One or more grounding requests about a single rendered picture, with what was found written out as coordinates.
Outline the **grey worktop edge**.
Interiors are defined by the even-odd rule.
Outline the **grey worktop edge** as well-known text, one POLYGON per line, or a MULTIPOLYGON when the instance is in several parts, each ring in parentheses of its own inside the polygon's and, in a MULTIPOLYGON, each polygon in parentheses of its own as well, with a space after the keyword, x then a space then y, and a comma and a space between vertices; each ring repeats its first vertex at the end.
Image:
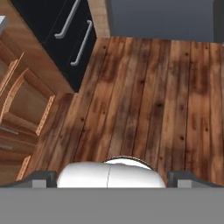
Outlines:
POLYGON ((0 16, 0 34, 3 32, 8 23, 9 21, 6 16, 0 16))

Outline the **wooden fridge side panel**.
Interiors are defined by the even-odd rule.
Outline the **wooden fridge side panel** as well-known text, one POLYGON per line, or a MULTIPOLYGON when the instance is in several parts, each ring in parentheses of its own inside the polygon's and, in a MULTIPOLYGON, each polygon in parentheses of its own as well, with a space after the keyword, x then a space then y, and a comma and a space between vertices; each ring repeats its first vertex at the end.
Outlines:
POLYGON ((10 0, 0 0, 0 16, 6 16, 8 22, 0 35, 0 39, 12 52, 16 56, 24 53, 24 63, 55 94, 73 94, 74 91, 67 80, 34 36, 26 22, 19 16, 10 0))

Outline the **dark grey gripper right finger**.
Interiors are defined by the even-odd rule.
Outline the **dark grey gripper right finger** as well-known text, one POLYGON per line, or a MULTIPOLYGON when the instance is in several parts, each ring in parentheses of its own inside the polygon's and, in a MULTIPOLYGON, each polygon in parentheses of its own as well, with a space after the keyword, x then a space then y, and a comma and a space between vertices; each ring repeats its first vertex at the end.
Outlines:
POLYGON ((202 178, 198 178, 191 171, 169 171, 167 173, 168 186, 176 188, 205 188, 205 187, 220 187, 218 185, 202 178))

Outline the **black fridge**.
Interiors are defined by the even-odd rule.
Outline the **black fridge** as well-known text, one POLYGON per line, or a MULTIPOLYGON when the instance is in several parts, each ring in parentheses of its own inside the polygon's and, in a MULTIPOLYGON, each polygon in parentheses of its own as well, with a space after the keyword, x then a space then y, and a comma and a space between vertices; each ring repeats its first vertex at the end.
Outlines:
POLYGON ((75 0, 10 0, 22 19, 33 31, 39 43, 47 51, 57 68, 66 78, 74 92, 78 92, 86 72, 91 53, 95 46, 96 33, 88 0, 81 0, 72 23, 63 39, 56 39, 67 20, 75 0), (71 66, 75 61, 81 42, 86 34, 88 23, 93 27, 88 36, 79 65, 71 66))

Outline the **white round object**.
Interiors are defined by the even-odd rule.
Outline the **white round object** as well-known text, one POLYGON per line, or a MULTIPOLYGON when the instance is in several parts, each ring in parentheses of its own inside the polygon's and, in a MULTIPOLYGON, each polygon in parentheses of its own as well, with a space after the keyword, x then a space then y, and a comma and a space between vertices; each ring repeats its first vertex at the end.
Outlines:
POLYGON ((68 164, 57 180, 58 188, 165 188, 159 174, 135 157, 112 157, 103 162, 68 164))

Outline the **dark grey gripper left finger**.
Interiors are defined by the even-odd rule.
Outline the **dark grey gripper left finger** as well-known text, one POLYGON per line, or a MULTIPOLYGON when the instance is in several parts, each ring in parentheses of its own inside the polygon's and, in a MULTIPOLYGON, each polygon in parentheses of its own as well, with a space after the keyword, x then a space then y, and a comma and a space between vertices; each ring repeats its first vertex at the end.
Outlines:
POLYGON ((57 172, 56 171, 34 171, 26 178, 0 185, 0 188, 56 188, 57 187, 57 172))

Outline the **dark grey cabinet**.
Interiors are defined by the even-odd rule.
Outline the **dark grey cabinet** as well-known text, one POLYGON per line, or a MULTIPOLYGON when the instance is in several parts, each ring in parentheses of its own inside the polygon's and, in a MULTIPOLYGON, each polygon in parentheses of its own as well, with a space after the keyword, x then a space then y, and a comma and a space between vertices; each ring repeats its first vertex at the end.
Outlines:
POLYGON ((224 42, 224 0, 213 1, 213 39, 224 42))

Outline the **wooden drawer front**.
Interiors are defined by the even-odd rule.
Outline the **wooden drawer front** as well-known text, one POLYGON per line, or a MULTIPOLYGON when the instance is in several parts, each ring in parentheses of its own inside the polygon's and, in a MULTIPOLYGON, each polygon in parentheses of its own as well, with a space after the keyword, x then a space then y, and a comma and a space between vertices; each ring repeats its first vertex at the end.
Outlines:
POLYGON ((8 139, 2 136, 0 136, 0 144, 6 144, 9 146, 12 146, 13 148, 12 150, 3 150, 3 151, 15 152, 15 153, 20 153, 24 155, 31 155, 36 148, 35 145, 19 142, 19 141, 8 139))
POLYGON ((23 157, 21 160, 0 159, 0 186, 17 180, 22 166, 30 157, 23 157))
POLYGON ((28 144, 33 144, 33 145, 36 145, 39 140, 39 137, 34 132, 31 132, 27 128, 19 127, 9 122, 0 123, 0 126, 11 129, 11 130, 15 130, 18 132, 18 135, 14 135, 9 132, 0 130, 1 137, 5 137, 8 139, 12 139, 12 140, 16 140, 16 141, 24 142, 28 144))

